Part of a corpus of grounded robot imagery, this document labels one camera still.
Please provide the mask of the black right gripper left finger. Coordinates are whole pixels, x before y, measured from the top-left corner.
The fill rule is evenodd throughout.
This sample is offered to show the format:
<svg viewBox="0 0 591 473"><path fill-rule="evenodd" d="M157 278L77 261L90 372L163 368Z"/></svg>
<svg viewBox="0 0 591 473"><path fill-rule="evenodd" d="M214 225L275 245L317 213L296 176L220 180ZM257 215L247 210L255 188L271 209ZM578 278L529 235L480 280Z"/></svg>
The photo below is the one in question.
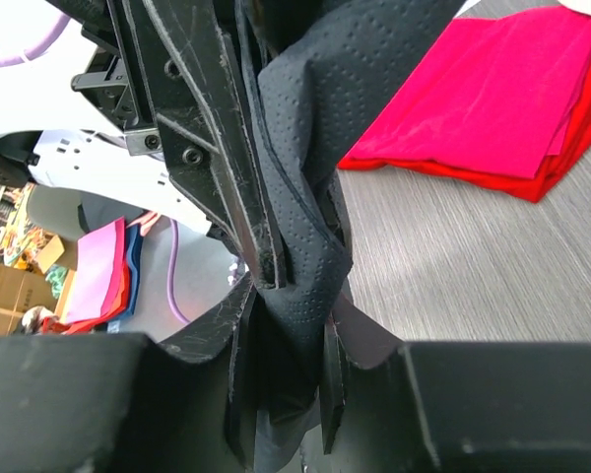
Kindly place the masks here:
<svg viewBox="0 0 591 473"><path fill-rule="evenodd" d="M242 279L157 343L141 333L0 337L0 472L248 472L257 300Z"/></svg>

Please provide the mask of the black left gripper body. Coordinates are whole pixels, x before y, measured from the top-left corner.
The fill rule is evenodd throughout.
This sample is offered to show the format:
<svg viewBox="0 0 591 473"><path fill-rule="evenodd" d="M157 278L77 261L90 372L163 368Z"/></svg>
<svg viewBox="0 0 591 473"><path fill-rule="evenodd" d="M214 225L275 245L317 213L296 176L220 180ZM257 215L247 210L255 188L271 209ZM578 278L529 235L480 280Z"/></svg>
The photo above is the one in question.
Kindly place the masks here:
<svg viewBox="0 0 591 473"><path fill-rule="evenodd" d="M143 82L130 22L121 1L52 1L81 25L81 34L97 49L71 88L81 94L123 135L132 156L161 150L147 88Z"/></svg>

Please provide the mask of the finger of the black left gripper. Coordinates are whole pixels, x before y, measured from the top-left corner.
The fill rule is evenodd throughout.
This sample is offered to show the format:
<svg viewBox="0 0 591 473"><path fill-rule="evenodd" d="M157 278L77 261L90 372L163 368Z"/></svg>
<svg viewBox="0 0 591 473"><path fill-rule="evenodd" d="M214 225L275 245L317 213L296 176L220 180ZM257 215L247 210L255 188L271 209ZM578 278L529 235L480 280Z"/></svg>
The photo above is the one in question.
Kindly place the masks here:
<svg viewBox="0 0 591 473"><path fill-rule="evenodd" d="M234 1L110 1L136 108L169 178L223 230L263 289L287 284L253 137Z"/></svg>

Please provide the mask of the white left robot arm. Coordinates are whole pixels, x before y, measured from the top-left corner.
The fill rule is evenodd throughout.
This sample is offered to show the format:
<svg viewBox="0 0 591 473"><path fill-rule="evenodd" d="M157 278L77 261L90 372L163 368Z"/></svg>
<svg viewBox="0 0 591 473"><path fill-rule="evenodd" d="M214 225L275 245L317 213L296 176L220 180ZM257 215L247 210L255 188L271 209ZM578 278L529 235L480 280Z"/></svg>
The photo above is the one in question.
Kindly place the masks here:
<svg viewBox="0 0 591 473"><path fill-rule="evenodd" d="M287 284L253 131L260 1L0 1L0 184L109 197Z"/></svg>

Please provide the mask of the dark blue paper napkin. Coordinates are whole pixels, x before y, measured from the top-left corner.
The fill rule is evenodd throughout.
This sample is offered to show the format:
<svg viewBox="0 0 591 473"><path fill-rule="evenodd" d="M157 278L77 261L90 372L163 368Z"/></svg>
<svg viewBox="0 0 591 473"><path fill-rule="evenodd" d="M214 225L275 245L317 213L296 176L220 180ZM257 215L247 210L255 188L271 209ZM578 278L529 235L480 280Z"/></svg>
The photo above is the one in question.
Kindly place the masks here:
<svg viewBox="0 0 591 473"><path fill-rule="evenodd" d="M336 166L460 10L457 1L239 1L253 136L286 256L265 290L254 468L319 421L324 325L352 268Z"/></svg>

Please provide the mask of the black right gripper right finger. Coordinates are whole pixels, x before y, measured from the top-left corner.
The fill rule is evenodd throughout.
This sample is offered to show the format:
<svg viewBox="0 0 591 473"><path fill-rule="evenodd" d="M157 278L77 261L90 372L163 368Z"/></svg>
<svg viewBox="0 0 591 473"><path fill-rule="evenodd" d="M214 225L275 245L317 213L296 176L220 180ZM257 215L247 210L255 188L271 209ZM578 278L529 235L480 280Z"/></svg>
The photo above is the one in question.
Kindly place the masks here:
<svg viewBox="0 0 591 473"><path fill-rule="evenodd" d="M591 344L403 341L339 298L322 438L337 472L591 472Z"/></svg>

